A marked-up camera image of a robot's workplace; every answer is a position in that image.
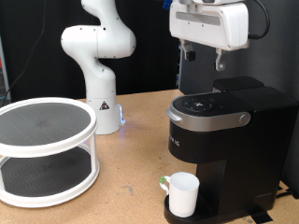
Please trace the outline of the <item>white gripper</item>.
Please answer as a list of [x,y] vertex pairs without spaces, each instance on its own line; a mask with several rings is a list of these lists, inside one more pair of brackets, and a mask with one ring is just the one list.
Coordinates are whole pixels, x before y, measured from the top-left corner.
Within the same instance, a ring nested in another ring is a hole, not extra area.
[[173,1],[169,28],[171,36],[181,39],[189,62],[195,60],[192,42],[216,48],[214,67],[220,72],[226,67],[226,50],[242,49],[248,42],[249,13],[241,2],[214,5],[194,1],[186,5]]

